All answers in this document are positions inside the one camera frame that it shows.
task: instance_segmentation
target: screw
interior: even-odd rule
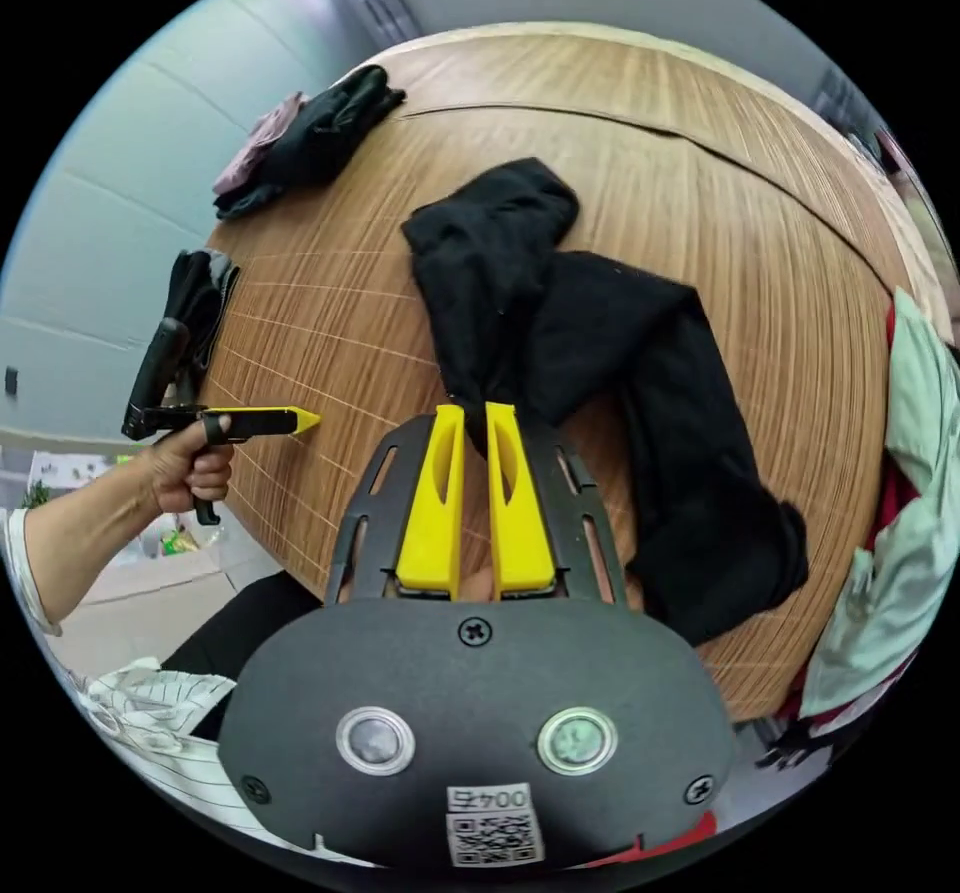
[[[467,646],[483,646],[484,643],[490,642],[493,630],[486,620],[479,616],[471,616],[460,624],[457,635],[460,637],[460,642]]]
[[[683,798],[687,803],[690,804],[690,806],[696,806],[698,803],[702,803],[712,792],[713,777],[698,776],[687,787],[687,791],[683,794]]]
[[[258,780],[255,776],[245,776],[240,780],[240,787],[247,795],[247,799],[254,803],[270,802],[270,791],[264,785],[263,780]]]

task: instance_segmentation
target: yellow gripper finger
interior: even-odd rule
[[[437,407],[397,562],[403,590],[451,600],[460,591],[463,430],[461,407]]]
[[[553,556],[516,410],[502,403],[486,409],[494,596],[543,593],[554,584]]]

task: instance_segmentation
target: wooden table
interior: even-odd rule
[[[324,415],[302,438],[241,447],[230,506],[322,592],[339,519],[378,441],[445,398],[399,226],[483,170],[536,155],[580,197],[566,248],[698,288],[761,475],[807,519],[808,584],[700,650],[735,719],[769,714],[870,527],[885,317],[895,286],[915,289],[905,241],[855,151],[761,81],[642,34],[507,25],[376,59],[408,99],[338,181],[211,237],[242,273],[205,401]],[[598,398],[567,428],[627,559],[633,517],[615,409]],[[488,564],[484,474],[472,455],[463,574]],[[639,607],[636,584],[632,598]]]

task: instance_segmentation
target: white sleeve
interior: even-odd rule
[[[48,636],[60,636],[63,631],[59,623],[51,623],[44,612],[37,592],[37,584],[30,569],[27,557],[27,543],[23,535],[23,523],[26,510],[14,510],[8,513],[0,510],[0,549],[3,551],[3,565],[13,586],[20,608]]]

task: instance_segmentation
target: hand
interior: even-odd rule
[[[220,428],[230,429],[230,417],[220,417]],[[210,447],[199,420],[185,430],[171,433],[144,452],[148,460],[151,491],[161,513],[187,513],[193,498],[216,502],[227,495],[232,446]]]

